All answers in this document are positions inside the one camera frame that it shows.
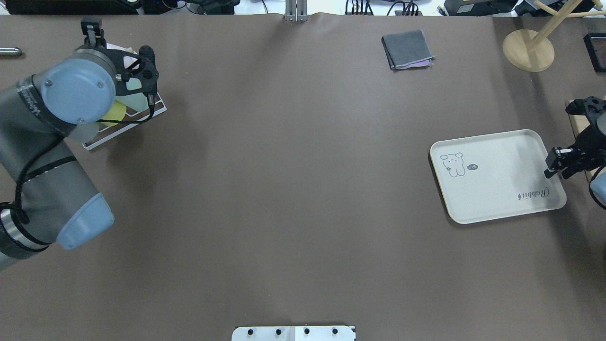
gray robotic arm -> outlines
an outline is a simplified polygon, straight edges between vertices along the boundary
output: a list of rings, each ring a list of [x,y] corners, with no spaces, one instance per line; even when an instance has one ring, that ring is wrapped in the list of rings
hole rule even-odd
[[[16,183],[15,199],[0,203],[0,271],[55,241],[77,248],[113,224],[103,195],[63,139],[92,139],[116,95],[142,92],[150,107],[144,121],[153,116],[153,50],[108,50],[100,19],[84,18],[82,32],[85,44],[66,60],[0,92],[0,163]],[[136,62],[126,67],[126,56]],[[128,90],[130,78],[141,89]]]

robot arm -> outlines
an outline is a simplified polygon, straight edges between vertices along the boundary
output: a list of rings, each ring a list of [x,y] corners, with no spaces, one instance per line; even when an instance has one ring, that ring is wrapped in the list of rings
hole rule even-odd
[[[606,166],[606,101],[596,97],[584,100],[574,100],[566,107],[569,115],[582,115],[589,120],[589,126],[577,137],[576,141],[567,148],[554,147],[547,155],[545,176],[551,178],[562,172],[564,179],[582,171],[599,169],[590,182],[591,196],[596,200],[597,195],[606,202],[606,177],[597,177]],[[606,207],[596,200],[600,207]]]
[[[139,55],[107,49],[100,19],[84,18],[82,32],[85,44],[63,62],[0,92],[0,163],[16,183],[14,201],[0,203],[0,271],[55,241],[77,248],[113,224],[63,139],[87,132],[92,139],[116,95],[142,92],[150,107],[144,121],[153,116],[158,71],[151,47]],[[136,61],[125,66],[125,57]],[[130,78],[142,87],[128,90]]]

wooden stand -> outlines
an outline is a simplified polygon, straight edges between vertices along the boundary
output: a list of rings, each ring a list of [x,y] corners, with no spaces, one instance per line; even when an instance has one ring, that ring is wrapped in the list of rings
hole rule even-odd
[[[509,33],[503,41],[505,57],[517,68],[529,72],[540,72],[551,66],[555,57],[553,45],[547,36],[564,21],[572,16],[598,15],[600,12],[583,12],[571,15],[572,11],[582,0],[569,0],[560,11],[552,10],[538,0],[535,4],[551,13],[553,18],[547,22],[541,31],[517,30]],[[594,0],[598,7],[602,7],[599,0]]]

cartoon bear drawing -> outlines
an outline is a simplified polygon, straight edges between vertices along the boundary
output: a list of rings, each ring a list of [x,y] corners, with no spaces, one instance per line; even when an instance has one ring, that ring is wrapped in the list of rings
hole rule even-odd
[[[465,167],[463,167],[463,153],[446,154],[440,156],[444,167],[453,178],[462,177],[465,175]]]

white label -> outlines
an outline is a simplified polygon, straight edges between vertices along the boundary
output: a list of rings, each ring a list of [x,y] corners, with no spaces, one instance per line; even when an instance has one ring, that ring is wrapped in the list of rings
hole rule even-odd
[[[459,7],[459,10],[456,13],[459,14],[459,13],[471,12],[472,8],[473,8],[473,4],[463,5],[463,6]]]

